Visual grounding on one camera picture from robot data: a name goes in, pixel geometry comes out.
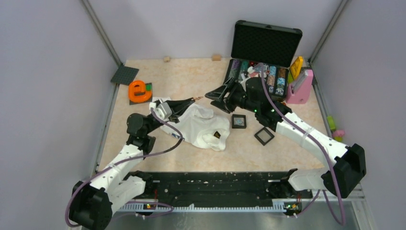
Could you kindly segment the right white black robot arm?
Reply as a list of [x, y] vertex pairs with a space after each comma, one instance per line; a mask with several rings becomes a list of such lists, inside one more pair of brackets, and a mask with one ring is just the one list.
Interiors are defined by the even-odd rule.
[[294, 197], [302, 190], [327, 190], [347, 198], [366, 175], [364, 148], [334, 140], [307, 124], [288, 106], [272, 100], [262, 78], [250, 78], [248, 82], [253, 87], [243, 87], [236, 77], [230, 78], [205, 97], [229, 114], [238, 107], [253, 112], [261, 125], [294, 141], [324, 165], [319, 169], [290, 170], [281, 184], [282, 194]]

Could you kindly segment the white t-shirt garment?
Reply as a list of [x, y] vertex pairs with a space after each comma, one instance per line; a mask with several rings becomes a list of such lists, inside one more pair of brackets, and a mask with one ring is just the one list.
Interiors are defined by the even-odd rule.
[[[154, 97], [151, 102], [157, 99], [171, 100], [169, 97]], [[181, 133], [184, 141], [201, 149], [226, 149], [226, 139], [230, 134], [230, 122], [226, 117], [215, 115], [212, 109], [193, 103], [178, 120], [174, 124], [177, 132], [166, 126], [160, 129], [175, 138], [180, 138]]]

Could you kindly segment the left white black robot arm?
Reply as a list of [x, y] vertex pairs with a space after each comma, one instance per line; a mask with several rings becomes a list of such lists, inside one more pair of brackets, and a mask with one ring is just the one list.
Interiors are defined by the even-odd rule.
[[[126, 121], [129, 137], [123, 148], [103, 170], [85, 181], [78, 181], [72, 189], [65, 210], [66, 224], [72, 228], [83, 226], [104, 230], [119, 208], [136, 196], [150, 197], [153, 184], [139, 176], [130, 176], [130, 170], [146, 158], [175, 150], [184, 141], [183, 134], [174, 124], [196, 101], [198, 98], [157, 100], [150, 106], [148, 115], [130, 114]], [[152, 153], [156, 138], [150, 133], [161, 126], [175, 131], [178, 141], [164, 151]]]

